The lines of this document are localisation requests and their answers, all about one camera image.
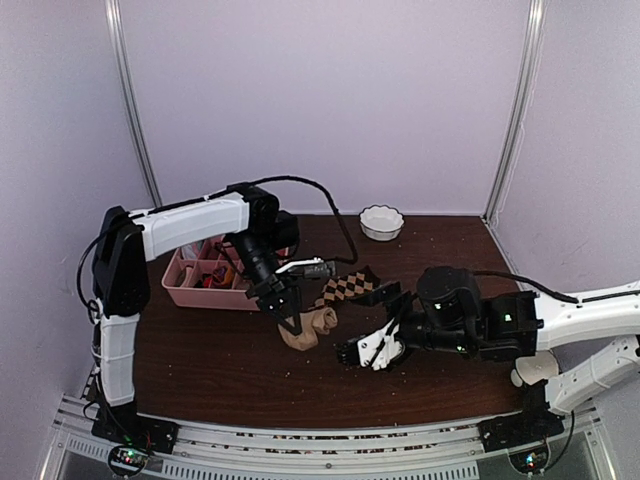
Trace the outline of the brown argyle patterned sock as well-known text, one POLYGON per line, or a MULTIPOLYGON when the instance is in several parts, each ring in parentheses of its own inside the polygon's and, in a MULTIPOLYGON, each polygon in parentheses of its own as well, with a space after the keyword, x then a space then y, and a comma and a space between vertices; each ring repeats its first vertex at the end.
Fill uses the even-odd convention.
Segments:
POLYGON ((323 285, 320 295, 314 300, 311 307, 313 309, 332 307, 334 304, 369 294, 380 284, 381 279, 369 266, 366 266, 360 270, 330 278, 323 285))

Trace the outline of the tan ribbed sock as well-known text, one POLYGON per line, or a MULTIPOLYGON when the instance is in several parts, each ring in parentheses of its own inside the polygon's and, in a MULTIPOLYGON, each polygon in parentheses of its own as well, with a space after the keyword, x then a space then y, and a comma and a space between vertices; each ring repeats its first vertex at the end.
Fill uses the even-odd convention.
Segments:
POLYGON ((338 325, 338 317, 331 307, 316 309, 300 315, 302 332, 293 335, 282 326, 278 331, 284 343, 298 351, 307 351, 316 347, 320 335, 328 335, 338 325))

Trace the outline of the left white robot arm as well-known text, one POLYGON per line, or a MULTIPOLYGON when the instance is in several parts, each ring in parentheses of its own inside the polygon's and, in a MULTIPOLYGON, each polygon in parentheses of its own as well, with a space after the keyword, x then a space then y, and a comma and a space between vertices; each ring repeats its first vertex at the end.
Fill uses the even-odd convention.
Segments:
POLYGON ((123 444, 148 442, 156 433, 138 412, 134 386, 138 324, 152 293, 149 268, 182 247, 215 237, 236 252, 249 283, 248 298, 278 325, 291 316, 293 323, 287 328, 291 333, 301 330, 298 278, 329 276, 336 264, 358 260, 355 242, 331 193, 319 182, 296 175, 237 182, 154 209, 110 208, 76 270, 76 290, 93 327, 98 433, 123 444), (283 255, 284 249, 300 243, 298 220, 266 187, 285 182, 309 186, 325 197, 349 256, 290 260, 283 255))

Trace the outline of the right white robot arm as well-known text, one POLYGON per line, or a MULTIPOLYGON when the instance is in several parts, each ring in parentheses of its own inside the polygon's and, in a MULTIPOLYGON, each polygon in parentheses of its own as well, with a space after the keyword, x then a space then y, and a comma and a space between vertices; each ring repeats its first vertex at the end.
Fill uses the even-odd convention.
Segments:
POLYGON ((572 295, 537 282, 529 291, 484 299, 478 272, 430 267, 414 293, 379 287, 361 303, 381 303, 387 323, 337 347, 346 365, 387 370, 416 350, 511 362, 523 389, 521 412, 478 425, 485 449, 563 433, 584 401, 639 370, 639 284, 572 295))

